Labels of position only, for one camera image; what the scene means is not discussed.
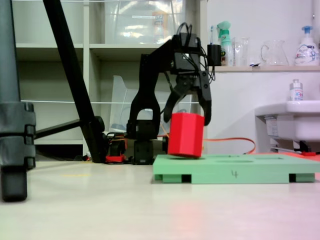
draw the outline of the sink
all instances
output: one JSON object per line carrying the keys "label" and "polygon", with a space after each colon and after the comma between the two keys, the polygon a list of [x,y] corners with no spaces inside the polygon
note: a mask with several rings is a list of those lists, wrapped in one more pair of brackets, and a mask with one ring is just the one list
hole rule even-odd
{"label": "sink", "polygon": [[320,101],[287,101],[261,106],[255,115],[266,121],[274,139],[320,141]]}

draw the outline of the green wooden board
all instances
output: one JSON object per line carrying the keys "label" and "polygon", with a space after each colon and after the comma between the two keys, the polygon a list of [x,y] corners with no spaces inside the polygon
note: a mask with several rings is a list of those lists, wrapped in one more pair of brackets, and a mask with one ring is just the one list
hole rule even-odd
{"label": "green wooden board", "polygon": [[158,155],[153,163],[156,181],[193,184],[280,184],[315,181],[320,162],[281,154],[204,155],[186,159]]}

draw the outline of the black tripod leg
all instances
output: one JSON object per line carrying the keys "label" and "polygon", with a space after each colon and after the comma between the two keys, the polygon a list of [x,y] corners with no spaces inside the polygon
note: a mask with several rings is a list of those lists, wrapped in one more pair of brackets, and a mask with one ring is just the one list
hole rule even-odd
{"label": "black tripod leg", "polygon": [[43,0],[58,47],[66,78],[82,122],[81,130],[94,163],[106,161],[105,130],[102,118],[96,118],[81,73],[78,58],[60,0]]}
{"label": "black tripod leg", "polygon": [[35,167],[32,104],[20,102],[11,0],[0,0],[0,174],[6,202],[27,198],[27,170]]}

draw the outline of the black cup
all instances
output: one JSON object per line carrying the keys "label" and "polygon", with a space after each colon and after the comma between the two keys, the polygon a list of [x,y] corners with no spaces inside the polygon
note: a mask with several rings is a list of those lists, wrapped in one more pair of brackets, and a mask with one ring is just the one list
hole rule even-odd
{"label": "black cup", "polygon": [[221,66],[221,46],[216,44],[209,44],[207,46],[208,52],[208,65]]}

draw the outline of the robotic arm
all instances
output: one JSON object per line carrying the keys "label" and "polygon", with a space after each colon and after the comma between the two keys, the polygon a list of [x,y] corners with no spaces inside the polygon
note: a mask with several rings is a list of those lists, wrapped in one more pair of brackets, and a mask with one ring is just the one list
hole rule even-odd
{"label": "robotic arm", "polygon": [[[161,111],[155,96],[159,73],[170,71],[177,75],[176,86],[171,91],[164,108],[167,123],[177,103],[186,95],[197,93],[204,111],[204,125],[211,121],[211,92],[209,73],[201,70],[203,56],[201,40],[196,34],[179,33],[151,54],[143,54],[140,62],[139,90],[131,104],[127,123],[127,137],[135,139],[133,164],[152,164],[153,147],[151,139],[157,139]],[[152,120],[137,120],[141,110],[151,109]]]}

